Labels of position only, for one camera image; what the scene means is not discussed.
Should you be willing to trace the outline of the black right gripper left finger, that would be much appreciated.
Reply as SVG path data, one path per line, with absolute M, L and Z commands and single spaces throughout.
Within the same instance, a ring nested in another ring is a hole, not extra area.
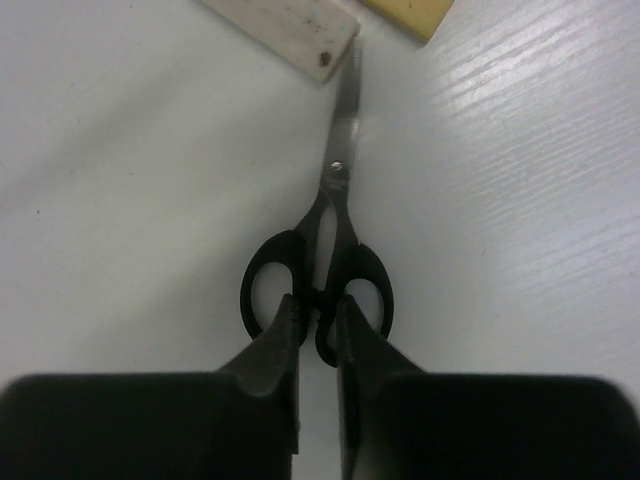
M 5 479 L 288 479 L 299 306 L 215 371 L 28 375 L 1 394 Z

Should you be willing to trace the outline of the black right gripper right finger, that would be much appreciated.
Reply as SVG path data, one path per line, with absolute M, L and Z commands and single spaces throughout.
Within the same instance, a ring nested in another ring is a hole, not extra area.
M 375 332 L 350 296 L 336 327 L 346 479 L 638 475 L 638 416 L 613 383 L 427 372 Z

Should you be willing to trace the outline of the black handled scissors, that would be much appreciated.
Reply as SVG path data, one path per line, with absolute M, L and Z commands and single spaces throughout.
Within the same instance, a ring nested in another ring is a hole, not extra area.
M 253 338 L 263 333 L 253 306 L 254 281 L 268 264 L 285 266 L 291 276 L 291 295 L 300 308 L 300 340 L 316 321 L 314 343 L 319 357 L 337 365 L 331 340 L 339 298 L 354 280 L 371 283 L 378 291 L 382 319 L 379 333 L 388 337 L 394 317 L 394 293 L 382 261 L 363 244 L 349 213 L 349 190 L 360 131 L 362 45 L 350 43 L 343 59 L 336 102 L 315 199 L 292 228 L 266 240 L 250 260 L 240 288 L 240 312 Z

